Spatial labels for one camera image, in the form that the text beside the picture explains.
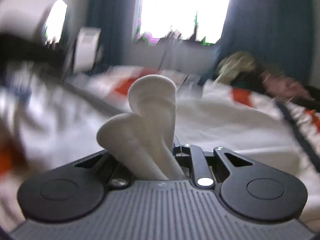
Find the curtain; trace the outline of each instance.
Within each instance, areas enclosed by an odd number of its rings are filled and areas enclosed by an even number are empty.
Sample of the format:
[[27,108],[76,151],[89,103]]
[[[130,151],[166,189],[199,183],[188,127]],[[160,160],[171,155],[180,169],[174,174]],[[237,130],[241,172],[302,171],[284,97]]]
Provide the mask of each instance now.
[[90,0],[87,26],[101,29],[99,44],[103,58],[99,66],[120,65],[124,49],[124,28],[128,20],[127,5],[131,0]]
[[312,0],[230,0],[219,59],[246,50],[307,84],[313,32]]

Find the window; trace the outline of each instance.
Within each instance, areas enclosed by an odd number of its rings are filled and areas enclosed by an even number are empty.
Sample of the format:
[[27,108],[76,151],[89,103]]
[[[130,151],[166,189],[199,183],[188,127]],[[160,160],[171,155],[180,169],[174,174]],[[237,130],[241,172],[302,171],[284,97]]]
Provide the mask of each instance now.
[[156,43],[170,30],[196,41],[216,43],[222,33],[229,0],[140,0],[137,39]]
[[66,11],[67,5],[63,0],[57,0],[52,6],[47,22],[45,23],[46,42],[51,43],[55,40],[56,43],[59,43]]

